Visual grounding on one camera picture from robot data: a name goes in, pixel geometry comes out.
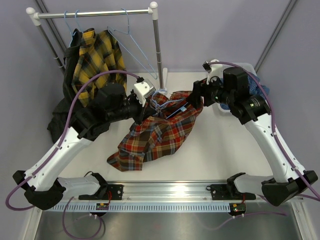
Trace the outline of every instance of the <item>gray wall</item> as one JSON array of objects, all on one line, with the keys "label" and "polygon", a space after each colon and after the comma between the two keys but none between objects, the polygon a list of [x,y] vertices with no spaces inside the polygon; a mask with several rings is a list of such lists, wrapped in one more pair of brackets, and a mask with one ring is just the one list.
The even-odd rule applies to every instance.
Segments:
[{"label": "gray wall", "polygon": [[[47,131],[53,107],[62,97],[63,76],[47,45],[25,13],[31,0],[2,1],[0,7],[0,233],[20,239],[25,212],[5,206],[15,186],[12,174],[36,163],[52,145]],[[12,205],[29,203],[19,190]]]},{"label": "gray wall", "polygon": [[[278,128],[308,170],[320,176],[320,1],[301,0],[258,73],[270,87]],[[320,181],[314,184],[320,192]],[[320,203],[308,201],[320,236]]]},{"label": "gray wall", "polygon": [[[152,0],[44,0],[52,13],[64,11],[96,11],[146,9]],[[203,71],[209,58],[253,65],[259,59],[288,0],[157,0],[159,10],[160,44],[163,65],[171,72]],[[74,19],[68,23],[75,28]],[[125,16],[79,18],[83,29],[107,26],[127,30]],[[157,66],[151,16],[131,15],[131,31],[143,47],[154,67]],[[70,33],[62,19],[56,20],[64,41],[69,44]],[[117,34],[126,46],[128,36]],[[130,49],[138,53],[133,46]],[[128,70],[141,69],[131,56],[123,53]]]}]

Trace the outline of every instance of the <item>black wire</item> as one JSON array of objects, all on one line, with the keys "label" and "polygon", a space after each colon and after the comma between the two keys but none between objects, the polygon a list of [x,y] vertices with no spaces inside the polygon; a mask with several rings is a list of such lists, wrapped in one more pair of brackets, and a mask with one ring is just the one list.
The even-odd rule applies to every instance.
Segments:
[{"label": "black wire", "polygon": [[93,171],[88,171],[84,176],[86,177],[89,173],[91,173],[91,175],[94,173]]}]

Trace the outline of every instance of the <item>blue cloth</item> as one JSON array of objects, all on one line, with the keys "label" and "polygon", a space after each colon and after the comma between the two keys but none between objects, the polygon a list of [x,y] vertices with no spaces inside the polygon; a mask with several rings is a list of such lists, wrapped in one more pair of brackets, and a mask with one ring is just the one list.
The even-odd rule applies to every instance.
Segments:
[{"label": "blue cloth", "polygon": [[[255,77],[255,79],[260,83],[260,78],[258,78],[256,75],[254,75],[252,72],[251,74]],[[264,100],[266,100],[264,94],[262,93],[262,91],[260,90],[260,88],[257,86],[256,82],[252,79],[252,77],[248,76],[248,84],[249,84],[249,92],[251,95],[260,95],[264,98]],[[265,91],[265,93],[267,95],[269,95],[270,89],[264,85],[261,85],[263,90]],[[228,105],[226,104],[220,104],[221,108],[224,110],[230,110],[230,108],[228,107]]]}]

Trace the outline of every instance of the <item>table surface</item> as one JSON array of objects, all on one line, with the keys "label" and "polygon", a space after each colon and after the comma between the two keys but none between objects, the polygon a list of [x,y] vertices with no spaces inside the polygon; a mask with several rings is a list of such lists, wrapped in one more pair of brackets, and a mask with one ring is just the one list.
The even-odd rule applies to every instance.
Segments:
[{"label": "table surface", "polygon": [[[148,78],[158,89],[158,80]],[[168,73],[167,90],[192,90],[193,82],[206,77],[205,72]],[[135,78],[128,76],[127,93]],[[197,117],[192,132],[174,154],[143,164],[142,171],[121,172],[107,163],[118,151],[118,144],[129,132],[133,119],[112,123],[89,147],[83,149],[60,174],[64,178],[82,177],[86,172],[100,173],[107,181],[202,181],[226,180],[234,174],[270,176],[271,168],[255,139],[230,113],[218,105],[205,107]]]}]

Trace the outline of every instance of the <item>metal rack rod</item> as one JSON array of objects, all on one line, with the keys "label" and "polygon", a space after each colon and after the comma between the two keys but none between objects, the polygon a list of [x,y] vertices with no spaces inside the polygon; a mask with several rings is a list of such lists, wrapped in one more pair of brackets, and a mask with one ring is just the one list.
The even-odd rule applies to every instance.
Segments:
[{"label": "metal rack rod", "polygon": [[54,59],[57,60],[58,66],[59,66],[59,68],[61,68],[61,70],[63,72],[64,72],[65,68],[63,66],[61,66],[61,61],[60,61],[59,57],[57,56],[55,49],[52,47],[50,39],[48,38],[47,34],[43,31],[40,19],[57,19],[57,18],[63,18],[64,16],[66,16],[67,18],[74,18],[75,16],[77,18],[97,17],[97,16],[116,16],[116,15],[125,15],[126,12],[128,14],[150,14],[150,15],[152,15],[154,41],[155,41],[155,53],[156,53],[158,76],[159,76],[159,85],[160,85],[160,88],[163,89],[165,87],[165,84],[164,84],[164,78],[163,78],[162,57],[161,57],[161,51],[160,51],[160,38],[159,38],[159,29],[158,29],[158,4],[155,1],[150,3],[150,7],[148,7],[148,9],[127,10],[127,11],[124,11],[124,10],[84,11],[84,12],[78,12],[77,14],[75,12],[69,12],[69,13],[64,14],[64,13],[39,13],[39,12],[36,12],[36,10],[32,7],[28,7],[26,9],[26,13],[30,16],[33,24],[39,28],[43,38],[46,40],[49,48],[52,51]]}]

